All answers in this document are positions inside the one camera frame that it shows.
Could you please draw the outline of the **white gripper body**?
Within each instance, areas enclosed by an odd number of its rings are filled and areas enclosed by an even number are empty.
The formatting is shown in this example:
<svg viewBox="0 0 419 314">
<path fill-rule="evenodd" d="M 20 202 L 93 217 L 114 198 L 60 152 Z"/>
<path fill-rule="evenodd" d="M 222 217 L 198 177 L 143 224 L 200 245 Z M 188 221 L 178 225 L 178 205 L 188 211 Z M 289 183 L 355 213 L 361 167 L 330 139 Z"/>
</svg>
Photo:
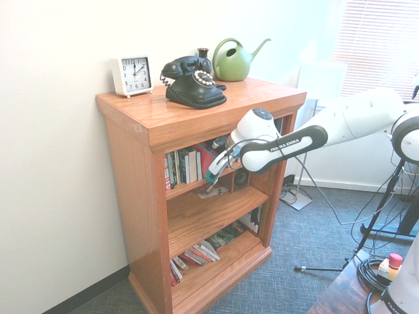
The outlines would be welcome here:
<svg viewBox="0 0 419 314">
<path fill-rule="evenodd" d="M 209 165 L 208 179 L 218 179 L 224 168 L 230 167 L 234 161 L 233 154 L 227 150 L 220 153 Z"/>
</svg>

